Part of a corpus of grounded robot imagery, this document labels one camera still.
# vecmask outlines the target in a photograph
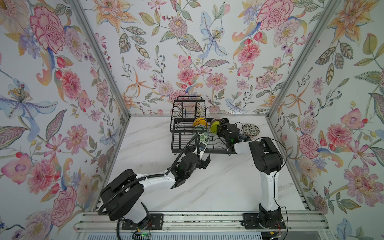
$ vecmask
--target dish rack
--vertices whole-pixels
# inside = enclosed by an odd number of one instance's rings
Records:
[[[172,132],[171,150],[172,153],[180,153],[187,145],[189,140],[196,133],[207,132],[209,135],[209,142],[205,153],[219,153],[219,154],[234,154],[233,147],[227,149],[225,139],[218,137],[217,134],[212,133],[205,127],[193,126],[193,122],[197,118],[204,118],[207,123],[210,123],[213,118],[207,118],[205,110],[205,100],[202,97],[177,97],[173,103],[172,116],[170,122],[170,132]]]

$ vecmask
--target floral wallpaper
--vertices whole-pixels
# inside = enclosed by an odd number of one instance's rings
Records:
[[[326,0],[82,1],[131,113],[170,114],[201,96],[209,114],[266,113]]]
[[[271,119],[310,207],[340,240],[384,238],[383,8],[342,1]]]
[[[66,0],[0,0],[0,42],[0,239],[71,239],[126,117]]]

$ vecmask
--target red rosebud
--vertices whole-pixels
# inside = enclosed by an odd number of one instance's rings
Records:
[[[327,146],[327,140],[325,140],[325,139],[321,139],[321,140],[320,140],[320,144],[321,144],[323,147]]]
[[[59,191],[60,187],[59,187],[59,184],[58,183],[55,183],[52,187],[51,187],[51,194],[56,194],[58,191]]]
[[[56,71],[56,78],[57,79],[60,79],[62,77],[62,75],[63,75],[63,73],[60,70]]]
[[[263,38],[263,34],[261,32],[256,33],[255,36],[253,37],[253,39],[255,39],[256,41],[262,38]]]
[[[55,181],[56,181],[57,179],[59,179],[60,174],[61,174],[61,172],[60,172],[60,171],[57,171],[56,174],[55,174],[55,176],[53,177],[53,179],[54,179]]]
[[[65,68],[65,60],[62,57],[58,57],[57,65],[59,66],[59,68]]]
[[[330,148],[332,151],[336,151],[336,147],[335,147],[333,144],[330,144],[330,145],[329,145],[329,148]]]

